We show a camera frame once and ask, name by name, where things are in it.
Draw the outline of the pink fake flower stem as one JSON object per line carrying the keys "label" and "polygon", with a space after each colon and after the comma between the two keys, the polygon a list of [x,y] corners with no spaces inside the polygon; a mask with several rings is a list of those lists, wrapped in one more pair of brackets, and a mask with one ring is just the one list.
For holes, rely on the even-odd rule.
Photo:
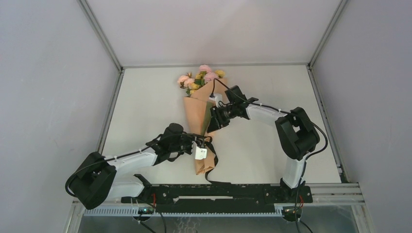
{"label": "pink fake flower stem", "polygon": [[195,75],[189,72],[180,76],[177,79],[177,84],[181,89],[186,89],[189,91],[198,90],[214,79],[224,77],[225,72],[223,70],[213,70],[209,65],[201,65]]}

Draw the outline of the two-sided peach green wrapping paper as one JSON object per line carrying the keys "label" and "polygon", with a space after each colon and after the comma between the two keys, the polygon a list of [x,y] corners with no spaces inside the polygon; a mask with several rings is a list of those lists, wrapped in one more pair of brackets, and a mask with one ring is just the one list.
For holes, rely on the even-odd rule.
{"label": "two-sided peach green wrapping paper", "polygon": [[[189,132],[199,135],[214,136],[215,133],[207,133],[206,129],[210,123],[210,108],[214,106],[209,102],[212,93],[224,95],[225,87],[219,82],[209,82],[189,97],[183,98],[186,119]],[[194,160],[196,175],[204,174],[206,159]]]}

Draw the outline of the yellow fake flower stem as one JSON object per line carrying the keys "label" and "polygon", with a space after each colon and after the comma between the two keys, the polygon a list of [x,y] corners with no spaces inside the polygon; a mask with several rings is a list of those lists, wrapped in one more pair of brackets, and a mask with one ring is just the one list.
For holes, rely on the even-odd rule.
{"label": "yellow fake flower stem", "polygon": [[205,86],[207,83],[212,82],[214,79],[221,79],[225,77],[223,70],[215,70],[213,72],[199,71],[195,77],[192,73],[186,74],[187,79],[180,82],[180,88],[185,89],[186,94],[191,96],[194,92]]}

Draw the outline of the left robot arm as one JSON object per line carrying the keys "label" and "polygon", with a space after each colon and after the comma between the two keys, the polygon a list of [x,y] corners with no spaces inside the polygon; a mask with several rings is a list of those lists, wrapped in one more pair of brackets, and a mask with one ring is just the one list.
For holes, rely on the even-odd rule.
{"label": "left robot arm", "polygon": [[210,142],[211,136],[187,133],[180,124],[171,123],[163,133],[136,151],[110,156],[97,151],[90,153],[68,177],[65,191],[88,210],[123,197],[147,202],[152,190],[137,177],[139,169],[172,162],[173,153],[180,156],[204,151]]}

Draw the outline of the black ribbon with gold text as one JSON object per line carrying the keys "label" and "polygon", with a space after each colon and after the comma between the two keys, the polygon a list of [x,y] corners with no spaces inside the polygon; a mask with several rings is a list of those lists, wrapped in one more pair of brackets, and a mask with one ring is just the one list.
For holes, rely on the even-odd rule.
{"label": "black ribbon with gold text", "polygon": [[213,138],[209,138],[205,140],[204,146],[207,149],[207,156],[204,168],[205,180],[208,181],[212,185],[230,185],[230,182],[222,182],[222,181],[213,181],[209,178],[209,174],[216,168],[216,165],[219,162],[219,158],[217,156],[216,150],[212,144]]}

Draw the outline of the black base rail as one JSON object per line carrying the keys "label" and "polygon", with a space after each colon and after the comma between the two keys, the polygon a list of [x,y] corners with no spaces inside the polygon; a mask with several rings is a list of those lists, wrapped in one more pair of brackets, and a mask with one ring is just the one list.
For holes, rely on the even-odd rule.
{"label": "black base rail", "polygon": [[136,198],[122,197],[121,203],[149,202],[169,214],[260,214],[274,213],[275,205],[300,206],[313,203],[310,187],[298,192],[279,185],[152,185]]}

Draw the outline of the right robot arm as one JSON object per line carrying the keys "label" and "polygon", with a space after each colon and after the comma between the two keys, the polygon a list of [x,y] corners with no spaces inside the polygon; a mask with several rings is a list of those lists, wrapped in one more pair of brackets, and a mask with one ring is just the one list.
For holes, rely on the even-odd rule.
{"label": "right robot arm", "polygon": [[237,85],[227,88],[224,93],[228,103],[222,102],[220,94],[209,94],[209,99],[216,105],[210,109],[211,120],[206,132],[226,127],[236,117],[275,127],[281,148],[288,157],[286,171],[280,180],[281,197],[287,202],[295,201],[300,196],[299,186],[304,181],[307,159],[318,153],[316,146],[320,142],[320,135],[325,133],[309,119],[301,107],[286,112],[258,103],[257,98],[247,98]]}

